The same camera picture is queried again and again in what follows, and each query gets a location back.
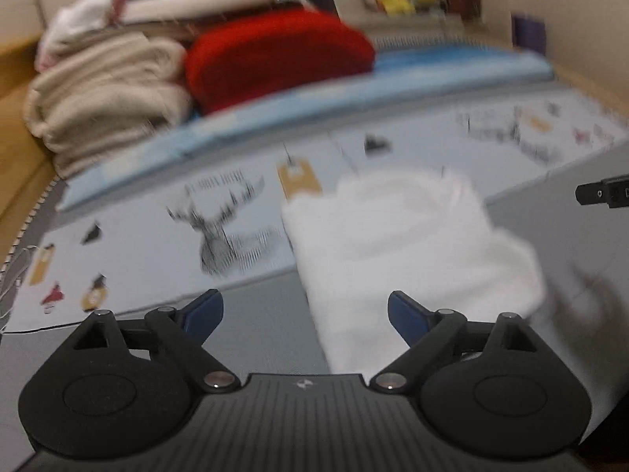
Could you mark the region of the white long-sleeve shirt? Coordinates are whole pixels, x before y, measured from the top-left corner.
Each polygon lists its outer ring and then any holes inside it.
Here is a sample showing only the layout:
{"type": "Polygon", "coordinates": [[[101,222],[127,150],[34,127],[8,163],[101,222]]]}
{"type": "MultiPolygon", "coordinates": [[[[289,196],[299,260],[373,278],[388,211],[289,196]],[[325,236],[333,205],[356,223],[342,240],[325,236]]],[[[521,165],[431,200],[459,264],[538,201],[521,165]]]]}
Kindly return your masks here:
{"type": "Polygon", "coordinates": [[[406,350],[388,321],[402,291],[473,321],[525,317],[546,295],[534,248],[497,227],[453,171],[383,170],[300,194],[281,210],[331,373],[371,378],[406,350]]]}

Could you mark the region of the purple box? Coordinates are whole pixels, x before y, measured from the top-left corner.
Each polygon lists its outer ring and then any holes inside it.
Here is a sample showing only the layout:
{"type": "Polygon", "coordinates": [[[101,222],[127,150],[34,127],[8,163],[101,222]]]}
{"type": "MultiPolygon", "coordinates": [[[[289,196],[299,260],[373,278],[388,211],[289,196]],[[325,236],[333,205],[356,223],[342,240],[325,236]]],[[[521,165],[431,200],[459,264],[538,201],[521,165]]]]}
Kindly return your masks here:
{"type": "Polygon", "coordinates": [[[514,47],[545,55],[547,50],[545,24],[526,14],[513,14],[512,44],[514,47]]]}

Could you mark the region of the printed deer bed sheet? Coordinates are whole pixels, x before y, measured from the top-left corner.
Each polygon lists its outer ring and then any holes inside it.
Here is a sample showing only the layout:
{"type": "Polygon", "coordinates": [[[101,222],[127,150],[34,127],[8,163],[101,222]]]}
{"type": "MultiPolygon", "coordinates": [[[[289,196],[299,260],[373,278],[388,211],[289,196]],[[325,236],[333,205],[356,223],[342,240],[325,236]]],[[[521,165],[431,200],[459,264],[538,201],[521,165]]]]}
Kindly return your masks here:
{"type": "Polygon", "coordinates": [[[628,123],[576,90],[417,110],[221,149],[183,175],[54,229],[28,260],[6,331],[128,313],[296,267],[281,210],[383,170],[453,171],[483,203],[623,144],[628,123]]]}

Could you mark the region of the wooden headboard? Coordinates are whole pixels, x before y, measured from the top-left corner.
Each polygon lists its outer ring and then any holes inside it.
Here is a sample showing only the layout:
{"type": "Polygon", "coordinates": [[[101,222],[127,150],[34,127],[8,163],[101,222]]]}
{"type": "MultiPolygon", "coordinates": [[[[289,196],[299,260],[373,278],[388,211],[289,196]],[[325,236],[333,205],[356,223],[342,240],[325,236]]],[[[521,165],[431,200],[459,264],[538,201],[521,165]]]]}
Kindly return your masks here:
{"type": "Polygon", "coordinates": [[[24,101],[36,77],[39,39],[1,45],[1,256],[6,257],[27,216],[54,178],[50,153],[24,123],[24,101]]]}

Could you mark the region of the light blue folded sheet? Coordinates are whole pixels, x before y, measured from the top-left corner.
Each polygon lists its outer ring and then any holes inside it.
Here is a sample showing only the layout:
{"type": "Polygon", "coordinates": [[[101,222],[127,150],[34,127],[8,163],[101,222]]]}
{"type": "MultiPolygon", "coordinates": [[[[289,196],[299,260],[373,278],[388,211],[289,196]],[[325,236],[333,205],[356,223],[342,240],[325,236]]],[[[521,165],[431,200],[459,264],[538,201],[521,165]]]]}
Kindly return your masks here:
{"type": "Polygon", "coordinates": [[[373,72],[302,85],[192,120],[99,163],[67,183],[59,212],[187,160],[220,144],[280,126],[403,100],[432,98],[502,85],[545,82],[554,69],[534,52],[446,44],[382,51],[373,72]]]}

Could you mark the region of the cream folded blanket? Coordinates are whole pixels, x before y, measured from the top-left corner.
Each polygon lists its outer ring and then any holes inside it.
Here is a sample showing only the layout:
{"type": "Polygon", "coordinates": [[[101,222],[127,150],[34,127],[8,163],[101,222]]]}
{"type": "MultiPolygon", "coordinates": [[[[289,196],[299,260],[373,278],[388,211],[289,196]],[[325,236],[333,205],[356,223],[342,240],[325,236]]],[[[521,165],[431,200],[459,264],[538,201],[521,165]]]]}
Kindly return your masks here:
{"type": "Polygon", "coordinates": [[[187,50],[174,39],[129,33],[66,57],[30,84],[24,123],[68,179],[183,124],[187,50]]]}

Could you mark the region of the red folded blanket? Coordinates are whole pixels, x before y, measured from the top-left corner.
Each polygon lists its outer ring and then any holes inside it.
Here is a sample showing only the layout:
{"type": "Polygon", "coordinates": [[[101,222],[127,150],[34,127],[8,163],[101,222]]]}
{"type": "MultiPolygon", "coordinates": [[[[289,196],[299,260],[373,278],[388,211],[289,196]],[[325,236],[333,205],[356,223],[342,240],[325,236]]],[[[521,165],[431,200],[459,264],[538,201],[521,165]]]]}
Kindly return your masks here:
{"type": "Polygon", "coordinates": [[[318,11],[273,11],[228,22],[196,39],[184,73],[205,114],[282,90],[371,72],[361,32],[318,11]]]}

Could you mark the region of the white pink garment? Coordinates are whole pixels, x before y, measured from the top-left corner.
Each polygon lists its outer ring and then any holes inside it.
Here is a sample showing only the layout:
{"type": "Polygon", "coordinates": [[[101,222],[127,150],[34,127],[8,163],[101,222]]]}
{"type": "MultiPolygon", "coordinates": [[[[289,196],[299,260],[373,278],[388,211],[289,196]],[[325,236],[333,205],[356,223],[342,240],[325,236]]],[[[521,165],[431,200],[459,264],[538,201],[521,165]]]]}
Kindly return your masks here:
{"type": "Polygon", "coordinates": [[[35,70],[44,72],[57,64],[63,45],[117,24],[126,3],[127,0],[76,0],[70,6],[61,7],[39,40],[35,70]]]}

